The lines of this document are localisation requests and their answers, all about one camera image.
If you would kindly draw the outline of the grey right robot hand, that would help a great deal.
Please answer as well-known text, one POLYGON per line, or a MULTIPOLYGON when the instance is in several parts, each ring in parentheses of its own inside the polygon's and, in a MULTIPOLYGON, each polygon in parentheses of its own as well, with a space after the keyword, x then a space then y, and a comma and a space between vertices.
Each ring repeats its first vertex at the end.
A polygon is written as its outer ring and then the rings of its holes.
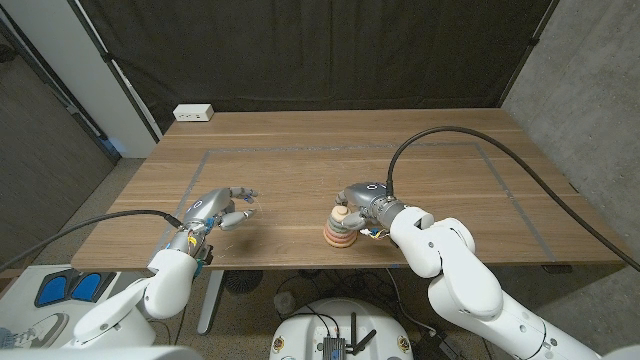
POLYGON ((360 230, 369 223, 390 229, 394 218, 406 208, 403 202, 387 194, 387 188, 382 183, 347 186, 338 193, 335 202, 342 206, 353 205, 356 209, 338 221, 347 230, 360 230))

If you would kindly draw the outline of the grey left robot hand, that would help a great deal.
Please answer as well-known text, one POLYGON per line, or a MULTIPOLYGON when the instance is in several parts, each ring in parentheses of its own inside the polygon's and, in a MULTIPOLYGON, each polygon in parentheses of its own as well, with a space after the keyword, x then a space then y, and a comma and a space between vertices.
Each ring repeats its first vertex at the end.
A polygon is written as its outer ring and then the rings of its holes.
POLYGON ((166 248, 196 257, 205 247, 206 237, 214 228, 231 231, 254 215, 254 209, 237 211, 233 199, 252 204, 257 195, 258 192, 251 188, 225 187, 201 196, 186 210, 183 225, 166 248))

